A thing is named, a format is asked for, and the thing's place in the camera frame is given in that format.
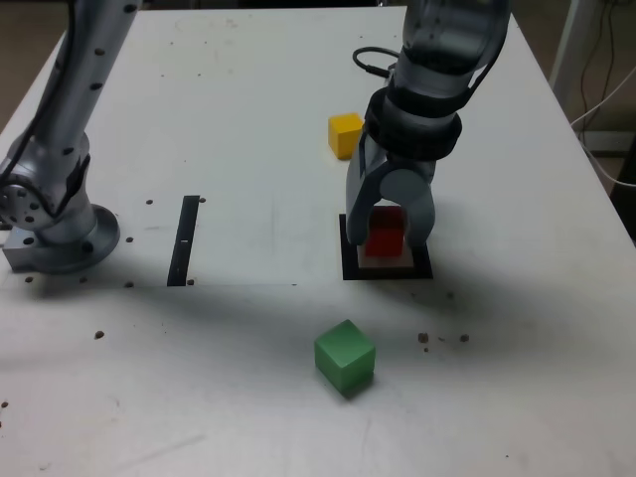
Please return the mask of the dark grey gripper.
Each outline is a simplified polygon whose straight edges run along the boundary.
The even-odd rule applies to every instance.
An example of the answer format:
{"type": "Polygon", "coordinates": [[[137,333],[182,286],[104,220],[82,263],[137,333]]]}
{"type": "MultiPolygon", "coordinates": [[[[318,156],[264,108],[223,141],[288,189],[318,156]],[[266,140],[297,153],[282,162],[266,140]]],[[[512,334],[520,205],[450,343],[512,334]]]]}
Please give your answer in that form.
{"type": "Polygon", "coordinates": [[[405,216],[407,244],[424,246],[435,222],[430,185],[435,166],[435,162],[415,161],[391,153],[370,135],[366,140],[360,140],[346,176],[346,233],[349,243],[365,243],[372,209],[383,198],[401,207],[405,216]]]}

